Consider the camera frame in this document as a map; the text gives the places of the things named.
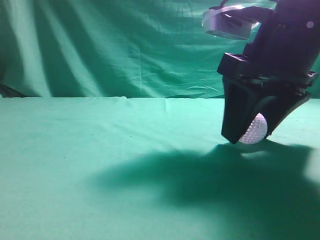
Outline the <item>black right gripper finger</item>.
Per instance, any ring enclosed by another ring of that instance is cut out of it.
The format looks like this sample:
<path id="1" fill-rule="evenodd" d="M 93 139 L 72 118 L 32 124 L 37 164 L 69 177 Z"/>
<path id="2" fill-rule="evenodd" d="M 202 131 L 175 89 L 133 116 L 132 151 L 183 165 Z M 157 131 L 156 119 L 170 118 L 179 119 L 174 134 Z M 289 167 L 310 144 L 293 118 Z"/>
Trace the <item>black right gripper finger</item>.
<path id="1" fill-rule="evenodd" d="M 273 131 L 283 120 L 312 97 L 305 88 L 283 88 L 269 94 L 269 99 L 259 110 L 267 122 L 266 137 L 272 135 Z"/>

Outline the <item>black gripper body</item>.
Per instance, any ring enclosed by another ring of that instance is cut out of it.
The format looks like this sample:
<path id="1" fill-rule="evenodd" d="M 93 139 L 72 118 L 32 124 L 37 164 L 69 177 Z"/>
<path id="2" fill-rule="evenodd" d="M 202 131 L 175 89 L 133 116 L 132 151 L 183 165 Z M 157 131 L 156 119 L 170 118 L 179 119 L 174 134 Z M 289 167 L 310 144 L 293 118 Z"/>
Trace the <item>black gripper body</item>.
<path id="1" fill-rule="evenodd" d="M 317 74 L 311 69 L 320 53 L 318 0 L 278 0 L 274 9 L 222 7 L 220 12 L 260 23 L 241 54 L 224 54 L 217 69 L 223 77 L 275 92 L 312 85 Z"/>

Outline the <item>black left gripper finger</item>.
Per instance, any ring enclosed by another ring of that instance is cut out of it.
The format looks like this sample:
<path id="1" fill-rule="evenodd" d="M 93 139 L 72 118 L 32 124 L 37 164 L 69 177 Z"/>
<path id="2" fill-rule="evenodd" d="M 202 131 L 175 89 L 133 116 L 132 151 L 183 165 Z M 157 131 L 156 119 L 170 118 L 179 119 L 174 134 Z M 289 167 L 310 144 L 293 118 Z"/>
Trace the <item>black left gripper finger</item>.
<path id="1" fill-rule="evenodd" d="M 247 85 L 226 76 L 222 82 L 225 99 L 221 135 L 236 144 L 259 113 L 262 91 L 255 85 Z"/>

